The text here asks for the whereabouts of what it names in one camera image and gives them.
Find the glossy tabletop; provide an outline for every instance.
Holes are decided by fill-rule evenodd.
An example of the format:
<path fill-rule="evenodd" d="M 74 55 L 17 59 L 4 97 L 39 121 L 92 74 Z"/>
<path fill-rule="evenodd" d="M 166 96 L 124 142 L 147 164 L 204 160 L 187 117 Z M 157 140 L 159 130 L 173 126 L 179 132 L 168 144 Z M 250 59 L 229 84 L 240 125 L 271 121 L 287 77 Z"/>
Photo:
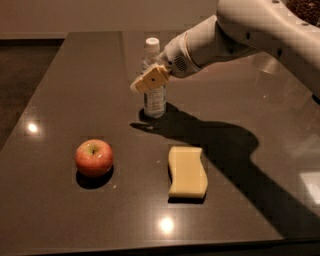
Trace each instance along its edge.
<path fill-rule="evenodd" d="M 0 152 L 1 254 L 320 238 L 320 117 L 311 93 L 255 57 L 167 85 L 167 113 L 143 117 L 144 39 L 70 33 Z M 30 124 L 37 129 L 30 131 Z M 79 175 L 75 150 L 110 143 L 110 173 Z M 168 152 L 203 148 L 203 201 L 169 200 Z"/>

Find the bottle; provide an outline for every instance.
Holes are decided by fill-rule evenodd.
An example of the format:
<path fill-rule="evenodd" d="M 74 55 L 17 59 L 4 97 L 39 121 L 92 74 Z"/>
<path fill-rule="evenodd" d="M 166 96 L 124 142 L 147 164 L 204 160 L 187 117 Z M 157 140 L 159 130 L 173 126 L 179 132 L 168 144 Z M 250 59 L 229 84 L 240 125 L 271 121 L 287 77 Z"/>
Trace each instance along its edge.
<path fill-rule="evenodd" d="M 160 54 L 160 42 L 157 38 L 151 37 L 144 44 L 145 56 L 141 64 L 142 74 L 148 67 L 156 62 Z M 159 118 L 166 112 L 166 85 L 151 89 L 144 93 L 144 114 L 151 118 Z"/>

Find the apple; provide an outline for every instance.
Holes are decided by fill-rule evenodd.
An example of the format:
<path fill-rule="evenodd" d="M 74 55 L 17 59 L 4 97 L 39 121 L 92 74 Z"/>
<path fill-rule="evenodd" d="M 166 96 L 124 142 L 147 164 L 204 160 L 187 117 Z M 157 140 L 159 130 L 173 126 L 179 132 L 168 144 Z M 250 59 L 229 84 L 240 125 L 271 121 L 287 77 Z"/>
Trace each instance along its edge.
<path fill-rule="evenodd" d="M 110 145 L 103 140 L 88 140 L 77 148 L 75 163 L 84 176 L 98 178 L 111 169 L 113 152 Z"/>

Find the yellow sponge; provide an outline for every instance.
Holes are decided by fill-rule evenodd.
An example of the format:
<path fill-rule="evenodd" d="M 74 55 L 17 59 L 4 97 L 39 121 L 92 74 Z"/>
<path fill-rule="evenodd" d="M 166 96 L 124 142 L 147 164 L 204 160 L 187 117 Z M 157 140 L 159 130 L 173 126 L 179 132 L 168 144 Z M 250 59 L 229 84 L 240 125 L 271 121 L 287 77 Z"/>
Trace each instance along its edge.
<path fill-rule="evenodd" d="M 198 147 L 172 147 L 169 151 L 169 169 L 172 185 L 169 197 L 203 198 L 208 187 L 207 174 Z"/>

